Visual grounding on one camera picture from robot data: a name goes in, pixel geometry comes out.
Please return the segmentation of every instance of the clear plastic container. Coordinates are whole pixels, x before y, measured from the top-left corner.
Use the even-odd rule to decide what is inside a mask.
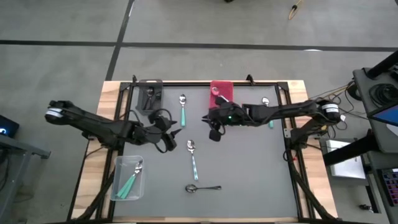
[[[125,199],[117,196],[118,192],[122,189],[124,184],[134,174],[136,165],[142,160],[142,170],[136,175],[136,179]],[[111,192],[111,200],[125,201],[125,200],[138,200],[144,195],[144,182],[145,182],[145,162],[141,156],[118,156],[114,160],[115,171],[113,186]]]

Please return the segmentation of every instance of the concrete floor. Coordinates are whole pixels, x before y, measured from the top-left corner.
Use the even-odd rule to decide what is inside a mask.
[[[295,1],[136,0],[125,42],[229,43],[398,47],[394,0]],[[111,41],[119,34],[127,0],[0,0],[0,40]],[[67,217],[87,141],[77,129],[44,120],[50,100],[70,100],[95,112],[113,47],[0,45],[0,114],[21,124],[17,138],[52,151],[32,163],[24,184],[34,198],[16,205],[28,223]],[[372,67],[390,52],[122,48],[113,80],[305,80],[313,96],[346,84],[352,71]],[[360,102],[351,99],[356,111]],[[343,98],[341,107],[349,109]],[[362,137],[370,127],[347,118],[337,137]],[[388,223],[385,213],[357,209],[369,203],[364,187],[332,185],[340,218]]]

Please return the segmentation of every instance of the red towel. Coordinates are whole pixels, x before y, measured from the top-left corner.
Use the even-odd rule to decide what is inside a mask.
[[[225,81],[211,81],[210,83],[210,105],[209,108],[218,107],[215,103],[216,95],[211,93],[213,87],[218,88],[219,95],[223,95],[227,100],[234,101],[234,83]]]

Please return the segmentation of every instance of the spoon handle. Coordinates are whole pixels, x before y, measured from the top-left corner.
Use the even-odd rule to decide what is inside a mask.
[[[221,190],[221,186],[216,186],[216,187],[198,187],[197,189]]]
[[[185,107],[181,107],[181,127],[185,127]]]
[[[193,178],[197,181],[198,180],[198,171],[197,171],[197,164],[195,163],[195,157],[192,153],[192,167],[193,167]]]

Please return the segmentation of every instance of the wooden table frame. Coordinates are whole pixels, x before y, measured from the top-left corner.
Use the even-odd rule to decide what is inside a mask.
[[[294,81],[267,81],[261,80],[255,83],[250,81],[229,80],[235,86],[275,86],[278,103],[280,105],[298,103],[305,101],[308,96],[302,80]],[[164,81],[165,86],[209,86],[211,81]],[[131,105],[131,97],[134,87],[131,82],[104,82],[97,114],[109,119],[128,119],[128,110]],[[294,128],[304,125],[308,117],[285,119],[284,128]],[[319,146],[319,143],[310,139],[308,143]],[[86,153],[97,148],[97,141],[90,141]],[[92,154],[83,161],[81,173],[76,185],[68,220],[79,217],[106,181],[113,166],[113,158],[123,154],[123,145],[118,146],[119,151],[103,149]],[[304,182],[309,184],[312,192],[326,208],[326,210],[337,217],[337,212],[331,194],[328,176],[322,159],[322,153],[315,148],[308,147],[297,152],[295,166],[303,177]],[[301,188],[292,180],[294,193],[297,201],[299,218],[318,218],[319,215],[313,211],[312,206],[302,192]],[[103,203],[100,204],[96,215],[92,218],[105,218],[111,222],[297,222],[298,217],[286,218],[184,218],[184,217],[115,217],[113,218],[114,203],[109,201],[109,191],[105,195]]]

